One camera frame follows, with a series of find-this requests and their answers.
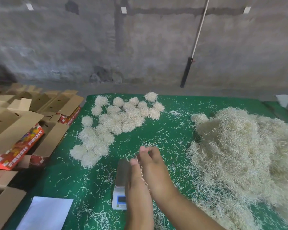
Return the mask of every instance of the white paper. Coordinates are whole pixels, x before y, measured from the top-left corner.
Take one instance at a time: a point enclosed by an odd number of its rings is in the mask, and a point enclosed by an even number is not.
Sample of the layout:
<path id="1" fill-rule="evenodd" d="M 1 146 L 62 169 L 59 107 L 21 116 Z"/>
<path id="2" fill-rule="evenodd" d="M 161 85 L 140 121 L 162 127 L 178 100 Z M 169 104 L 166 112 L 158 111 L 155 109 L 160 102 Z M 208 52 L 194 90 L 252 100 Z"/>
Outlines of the white paper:
<path id="1" fill-rule="evenodd" d="M 73 199 L 34 197 L 16 230 L 61 230 Z"/>

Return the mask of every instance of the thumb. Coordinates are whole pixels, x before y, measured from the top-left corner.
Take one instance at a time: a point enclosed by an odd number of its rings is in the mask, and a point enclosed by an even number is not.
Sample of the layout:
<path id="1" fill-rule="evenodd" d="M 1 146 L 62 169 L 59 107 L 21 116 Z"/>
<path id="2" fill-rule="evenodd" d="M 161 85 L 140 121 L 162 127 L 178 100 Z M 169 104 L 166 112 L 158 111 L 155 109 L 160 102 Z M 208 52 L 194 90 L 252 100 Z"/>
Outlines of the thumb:
<path id="1" fill-rule="evenodd" d="M 143 182 L 142 180 L 142 173 L 141 168 L 139 165 L 139 162 L 137 159 L 131 159 L 130 160 L 130 186 L 134 186 L 138 184 L 139 182 Z"/>

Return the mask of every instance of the black pipe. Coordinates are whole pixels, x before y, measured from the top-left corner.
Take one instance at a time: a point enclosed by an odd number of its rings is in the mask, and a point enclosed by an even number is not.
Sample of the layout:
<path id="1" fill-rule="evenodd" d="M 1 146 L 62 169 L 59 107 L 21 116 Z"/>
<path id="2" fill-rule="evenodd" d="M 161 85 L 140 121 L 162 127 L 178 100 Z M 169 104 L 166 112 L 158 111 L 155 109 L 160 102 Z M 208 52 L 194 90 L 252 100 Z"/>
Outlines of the black pipe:
<path id="1" fill-rule="evenodd" d="M 189 57 L 188 62 L 187 62 L 187 66 L 185 67 L 184 74 L 183 74 L 183 77 L 181 80 L 180 88 L 184 88 L 185 81 L 187 80 L 187 76 L 188 76 L 190 68 L 191 68 L 191 64 L 192 64 L 192 58 Z"/>

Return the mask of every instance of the forearm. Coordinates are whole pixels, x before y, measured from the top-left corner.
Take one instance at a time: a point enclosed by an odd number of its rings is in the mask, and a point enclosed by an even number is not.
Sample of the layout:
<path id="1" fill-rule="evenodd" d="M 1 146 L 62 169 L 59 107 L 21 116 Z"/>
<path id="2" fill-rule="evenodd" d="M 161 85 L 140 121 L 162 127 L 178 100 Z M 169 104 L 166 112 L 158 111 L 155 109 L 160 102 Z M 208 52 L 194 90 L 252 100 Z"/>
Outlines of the forearm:
<path id="1" fill-rule="evenodd" d="M 225 230 L 178 191 L 159 208 L 177 230 Z"/>

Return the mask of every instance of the finger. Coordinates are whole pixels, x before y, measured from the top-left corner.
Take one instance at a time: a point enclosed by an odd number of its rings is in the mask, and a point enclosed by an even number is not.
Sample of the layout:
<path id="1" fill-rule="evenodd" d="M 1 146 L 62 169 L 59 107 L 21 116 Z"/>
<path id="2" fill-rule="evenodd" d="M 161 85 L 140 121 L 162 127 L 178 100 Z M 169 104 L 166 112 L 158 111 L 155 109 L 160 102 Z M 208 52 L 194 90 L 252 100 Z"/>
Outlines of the finger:
<path id="1" fill-rule="evenodd" d="M 143 182 L 142 173 L 139 162 L 137 159 L 130 160 L 130 187 L 137 185 L 139 182 Z"/>
<path id="2" fill-rule="evenodd" d="M 150 158 L 150 155 L 148 154 L 148 150 L 149 150 L 148 147 L 147 148 L 145 146 L 140 147 L 138 157 L 139 157 L 140 164 L 142 166 L 145 166 L 152 161 Z"/>
<path id="3" fill-rule="evenodd" d="M 159 151 L 159 149 L 157 147 L 147 147 L 150 157 L 154 160 L 154 161 L 159 161 L 159 160 L 163 160 L 161 153 Z"/>

